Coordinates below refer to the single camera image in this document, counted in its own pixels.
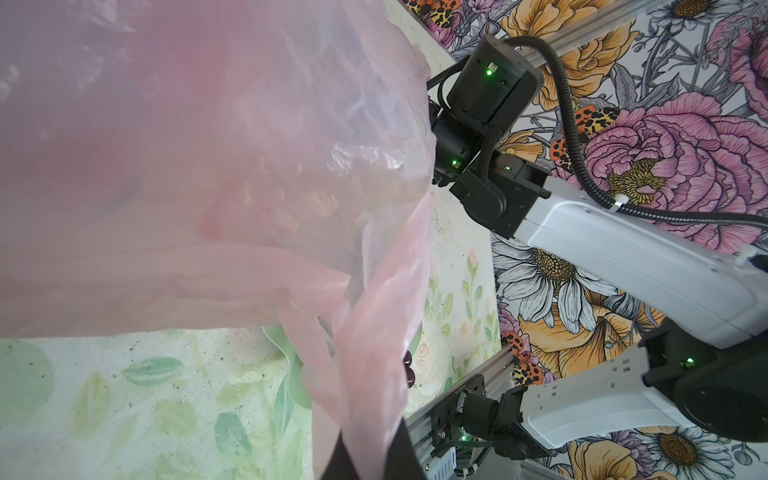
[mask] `robotic arm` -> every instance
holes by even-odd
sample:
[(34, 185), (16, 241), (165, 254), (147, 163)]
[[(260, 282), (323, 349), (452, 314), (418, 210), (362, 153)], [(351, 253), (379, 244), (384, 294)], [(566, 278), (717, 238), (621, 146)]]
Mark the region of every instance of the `robotic arm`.
[[(508, 45), (516, 40), (533, 42), (488, 36), (471, 57), (428, 84), (439, 84), (440, 105), (431, 105), (434, 182), (452, 184), (451, 192), (481, 225), (587, 267), (668, 320), (615, 359), (549, 385), (511, 388), (496, 401), (490, 392), (511, 386), (505, 369), (513, 357), (502, 351), (409, 420), (417, 456), (422, 463), (440, 457), (469, 434), (499, 455), (536, 458), (582, 436), (652, 425), (698, 425), (732, 439), (768, 442), (768, 386), (754, 381), (768, 367), (768, 273), (746, 251), (738, 257), (716, 253), (641, 218), (763, 228), (768, 223), (723, 214), (684, 218), (629, 205), (622, 196), (606, 200), (608, 193), (595, 193), (591, 179), (583, 192), (535, 164), (495, 151), (542, 83)], [(449, 106), (442, 85), (458, 72)], [(561, 103), (570, 103), (560, 87)], [(563, 108), (563, 118), (567, 111), (572, 118), (571, 108)], [(575, 157), (572, 145), (569, 154)], [(582, 185), (584, 171), (578, 172)]]

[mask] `translucent plastic bag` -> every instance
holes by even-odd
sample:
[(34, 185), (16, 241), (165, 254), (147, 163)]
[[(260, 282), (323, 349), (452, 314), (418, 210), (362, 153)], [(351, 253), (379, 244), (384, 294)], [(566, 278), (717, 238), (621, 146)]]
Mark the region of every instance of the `translucent plastic bag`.
[(6, 4), (0, 336), (279, 321), (379, 477), (429, 275), (428, 76), (376, 1)]

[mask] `white cable tie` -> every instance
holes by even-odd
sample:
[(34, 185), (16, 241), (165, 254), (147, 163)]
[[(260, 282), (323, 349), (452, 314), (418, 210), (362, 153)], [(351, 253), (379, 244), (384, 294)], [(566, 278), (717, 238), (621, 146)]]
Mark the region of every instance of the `white cable tie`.
[(614, 204), (611, 206), (611, 208), (608, 209), (609, 212), (612, 214), (615, 214), (618, 212), (619, 208), (621, 208), (622, 205), (629, 203), (629, 197), (627, 197), (624, 194), (617, 194), (614, 197)]

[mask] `white daisy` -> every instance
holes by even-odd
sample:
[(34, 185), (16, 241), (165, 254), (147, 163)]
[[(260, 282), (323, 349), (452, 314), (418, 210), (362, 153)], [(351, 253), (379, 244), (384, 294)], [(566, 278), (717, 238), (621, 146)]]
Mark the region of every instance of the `white daisy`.
[(683, 28), (693, 30), (698, 25), (711, 23), (715, 18), (727, 17), (750, 2), (743, 0), (677, 0), (654, 10), (650, 24), (661, 30), (669, 28), (672, 35)]
[[(618, 295), (608, 285), (573, 263), (517, 240), (492, 233), (493, 268), (499, 282), (497, 295), (506, 300), (521, 300), (520, 316), (527, 322), (544, 319), (554, 326), (552, 303), (557, 301), (560, 319), (568, 332), (579, 332), (580, 324), (592, 331), (597, 325), (584, 289), (605, 296)], [(554, 292), (560, 287), (558, 297)]]
[(656, 470), (677, 480), (728, 480), (734, 478), (727, 445), (713, 433), (698, 427), (677, 428), (673, 433), (637, 433), (656, 460)]

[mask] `black corrugated hose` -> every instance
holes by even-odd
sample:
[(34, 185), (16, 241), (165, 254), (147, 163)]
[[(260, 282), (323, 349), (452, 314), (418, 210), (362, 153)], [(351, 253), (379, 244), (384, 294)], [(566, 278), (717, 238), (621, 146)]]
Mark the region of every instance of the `black corrugated hose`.
[[(565, 74), (565, 67), (563, 62), (558, 57), (557, 52), (544, 40), (539, 37), (530, 35), (524, 35), (521, 37), (506, 38), (504, 43), (512, 47), (528, 47), (538, 51), (541, 56), (547, 62), (549, 69), (554, 79), (554, 85), (558, 93), (558, 102), (560, 104), (560, 112), (563, 120), (563, 131), (565, 133), (565, 144), (568, 150), (568, 156), (571, 157), (574, 173), (578, 179), (578, 183), (581, 188), (594, 200), (598, 205), (604, 208), (611, 208), (614, 205), (614, 198), (602, 190), (592, 179), (589, 170), (587, 169), (586, 162), (584, 161), (584, 154), (581, 152), (581, 145), (578, 141), (578, 131), (576, 129), (576, 120), (574, 119), (573, 100), (571, 98), (571, 89), (568, 85), (568, 77)], [(467, 58), (462, 59), (462, 66), (466, 63)], [(430, 89), (438, 84), (446, 72), (451, 70), (446, 69), (437, 77), (427, 82), (427, 88)], [(483, 164), (479, 164), (477, 171), (478, 175), (481, 172), (488, 171), (488, 165), (490, 164), (489, 155), (479, 155), (478, 161), (482, 161)], [(759, 215), (749, 214), (732, 214), (721, 212), (674, 212), (669, 210), (658, 210), (655, 208), (641, 207), (632, 204), (623, 204), (619, 207), (618, 213), (629, 215), (631, 217), (642, 218), (645, 220), (652, 220), (654, 222), (666, 222), (677, 224), (688, 223), (716, 223), (720, 225), (749, 225), (751, 227), (757, 227), (762, 230), (768, 230), (768, 218), (761, 217)]]
[(491, 452), (491, 447), (485, 447), (484, 449), (482, 449), (482, 452), (480, 452), (480, 455), (478, 455), (478, 458), (475, 460), (474, 463), (472, 463), (472, 465), (470, 465), (468, 468), (454, 468), (453, 473), (457, 477), (469, 477), (470, 475), (474, 475), (478, 471), (480, 464), (483, 463), (483, 461), (485, 460), (485, 457), (487, 457), (488, 453), (490, 452)]

